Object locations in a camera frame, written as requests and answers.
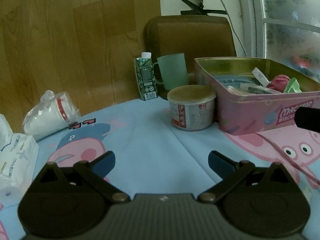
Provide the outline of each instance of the white bottle cap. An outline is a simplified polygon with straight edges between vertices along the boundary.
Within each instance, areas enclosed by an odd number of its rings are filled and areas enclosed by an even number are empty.
[[[141,57],[151,58],[151,52],[142,52],[142,53],[141,53]]]

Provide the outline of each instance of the pink tin box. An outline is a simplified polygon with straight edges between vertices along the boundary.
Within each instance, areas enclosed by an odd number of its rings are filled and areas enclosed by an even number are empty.
[[[268,80],[279,74],[295,77],[302,93],[238,96],[230,93],[213,76],[253,77],[257,67]],[[199,85],[210,85],[217,92],[217,119],[220,129],[233,135],[261,132],[294,124],[300,106],[320,108],[320,84],[308,76],[270,59],[213,57],[195,59],[195,78]]]

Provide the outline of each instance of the wooden wall panel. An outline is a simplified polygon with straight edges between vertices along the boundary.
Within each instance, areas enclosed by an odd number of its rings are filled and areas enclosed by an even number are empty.
[[[0,0],[0,113],[15,131],[45,90],[81,114],[139,97],[133,59],[160,0]]]

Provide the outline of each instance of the barcode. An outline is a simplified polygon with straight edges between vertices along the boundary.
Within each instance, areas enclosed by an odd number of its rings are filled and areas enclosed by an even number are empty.
[[[145,97],[146,100],[153,99],[153,98],[157,97],[157,94],[156,94],[156,92],[147,93],[147,94],[144,94],[144,97]]]

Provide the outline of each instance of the frosted glass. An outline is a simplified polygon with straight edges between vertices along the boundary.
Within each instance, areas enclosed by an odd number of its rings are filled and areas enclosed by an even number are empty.
[[[278,24],[265,24],[266,58],[319,81],[320,33]]]
[[[320,27],[320,0],[263,0],[265,18]]]

